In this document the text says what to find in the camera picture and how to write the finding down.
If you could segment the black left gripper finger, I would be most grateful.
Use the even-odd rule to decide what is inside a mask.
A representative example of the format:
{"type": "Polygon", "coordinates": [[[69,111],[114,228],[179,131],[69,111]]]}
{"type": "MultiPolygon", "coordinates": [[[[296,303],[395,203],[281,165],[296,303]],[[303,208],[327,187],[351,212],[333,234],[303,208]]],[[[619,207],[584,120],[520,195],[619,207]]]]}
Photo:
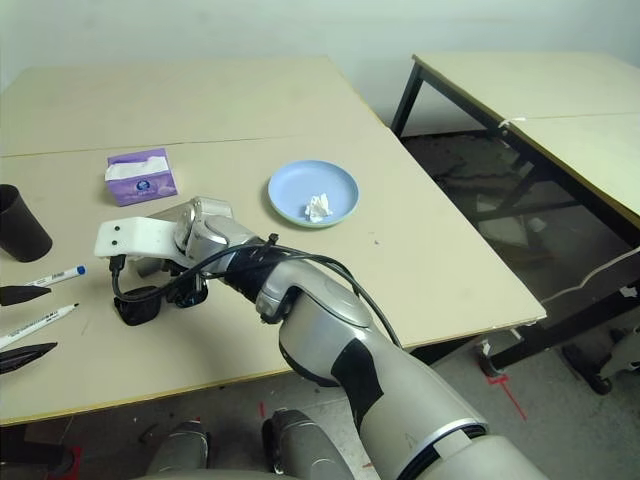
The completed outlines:
{"type": "Polygon", "coordinates": [[[16,371],[56,348],[57,342],[23,346],[0,353],[0,374],[16,371]]]}
{"type": "Polygon", "coordinates": [[[51,289],[33,285],[3,286],[0,288],[0,304],[2,306],[16,305],[49,294],[51,289]]]}

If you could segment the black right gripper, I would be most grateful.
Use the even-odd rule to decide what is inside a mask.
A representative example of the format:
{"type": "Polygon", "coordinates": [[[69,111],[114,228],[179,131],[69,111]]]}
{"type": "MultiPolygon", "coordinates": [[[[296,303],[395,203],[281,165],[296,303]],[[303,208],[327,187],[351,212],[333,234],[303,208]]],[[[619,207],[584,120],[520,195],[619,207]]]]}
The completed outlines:
{"type": "Polygon", "coordinates": [[[182,272],[172,270],[170,274],[175,286],[167,292],[168,303],[175,306],[196,306],[207,299],[207,283],[199,273],[185,280],[180,279],[182,272]]]}

